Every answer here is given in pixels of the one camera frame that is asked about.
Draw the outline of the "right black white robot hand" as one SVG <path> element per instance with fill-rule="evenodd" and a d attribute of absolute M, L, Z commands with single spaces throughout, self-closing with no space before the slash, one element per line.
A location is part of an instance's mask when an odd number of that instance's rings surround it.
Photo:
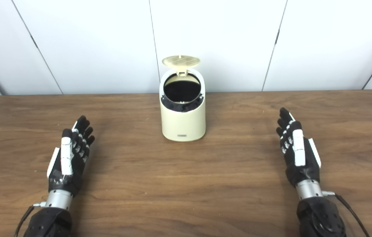
<path fill-rule="evenodd" d="M 282 107 L 277 121 L 280 148 L 284 155 L 285 175 L 294 187 L 304 180 L 321 181 L 321 160 L 313 139 L 303 134 L 303 126 Z"/>

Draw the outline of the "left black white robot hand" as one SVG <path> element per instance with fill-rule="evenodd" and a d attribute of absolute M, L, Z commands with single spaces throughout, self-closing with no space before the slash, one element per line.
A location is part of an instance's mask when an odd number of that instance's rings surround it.
<path fill-rule="evenodd" d="M 95 141 L 90 121 L 80 116 L 70 129 L 62 131 L 47 170 L 48 191 L 64 190 L 75 197 L 83 186 L 83 173 Z"/>

